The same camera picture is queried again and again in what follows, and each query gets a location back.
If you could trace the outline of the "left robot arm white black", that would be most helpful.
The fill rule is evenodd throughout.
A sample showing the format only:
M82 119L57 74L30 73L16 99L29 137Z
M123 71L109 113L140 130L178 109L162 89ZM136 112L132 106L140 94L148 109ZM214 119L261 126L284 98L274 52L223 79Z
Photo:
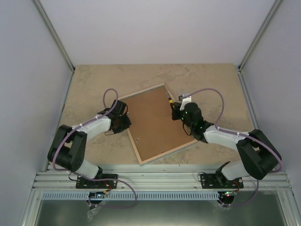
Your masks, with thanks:
M58 128L48 152L48 161L87 179L92 188L102 185L104 176L101 167L85 160L87 142L99 134L118 134L128 129L131 121L126 103L114 100L110 108L100 111L85 123Z

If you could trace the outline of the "yellow handled screwdriver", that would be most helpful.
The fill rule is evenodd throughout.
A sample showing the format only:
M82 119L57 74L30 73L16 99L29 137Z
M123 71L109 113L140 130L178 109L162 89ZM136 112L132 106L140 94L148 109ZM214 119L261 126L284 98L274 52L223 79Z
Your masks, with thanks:
M170 103L170 104L174 104L174 101L173 101L173 99L172 99L170 93L168 92L168 90L166 91L166 94L167 94L169 103Z

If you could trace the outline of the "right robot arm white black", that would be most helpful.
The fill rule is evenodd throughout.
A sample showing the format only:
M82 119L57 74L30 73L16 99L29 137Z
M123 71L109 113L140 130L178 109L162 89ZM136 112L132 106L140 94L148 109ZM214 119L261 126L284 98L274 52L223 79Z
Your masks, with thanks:
M232 184L233 180L251 176L263 179L279 166L282 157L261 130L235 132L220 128L204 120L196 103L185 105L170 102L172 120L180 120L188 136L206 144L218 144L233 149L239 154L239 161L228 161L215 172L216 183L221 188Z

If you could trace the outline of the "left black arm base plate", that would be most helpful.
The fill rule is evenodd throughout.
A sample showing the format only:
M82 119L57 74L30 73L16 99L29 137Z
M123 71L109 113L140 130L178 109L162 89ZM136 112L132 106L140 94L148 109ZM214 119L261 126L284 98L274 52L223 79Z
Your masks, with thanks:
M104 181L91 181L77 175L76 188L77 189L116 189L118 174L102 174L97 175L96 179L105 179Z

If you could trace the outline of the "teal wooden photo frame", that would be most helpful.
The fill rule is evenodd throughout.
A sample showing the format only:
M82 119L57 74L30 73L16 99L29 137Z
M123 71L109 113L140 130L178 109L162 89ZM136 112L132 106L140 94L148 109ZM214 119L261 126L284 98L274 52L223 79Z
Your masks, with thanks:
M164 83L120 97L128 106L127 115L132 125L127 133L140 165L196 143L185 134L181 121L172 120L167 90L174 99Z

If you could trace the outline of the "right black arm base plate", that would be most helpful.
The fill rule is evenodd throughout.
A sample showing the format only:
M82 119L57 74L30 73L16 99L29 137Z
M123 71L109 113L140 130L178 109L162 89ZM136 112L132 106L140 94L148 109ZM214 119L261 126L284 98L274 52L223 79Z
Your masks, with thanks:
M203 189L240 189L244 188L242 178L227 180L224 176L216 174L208 174L204 172L198 173L198 181Z

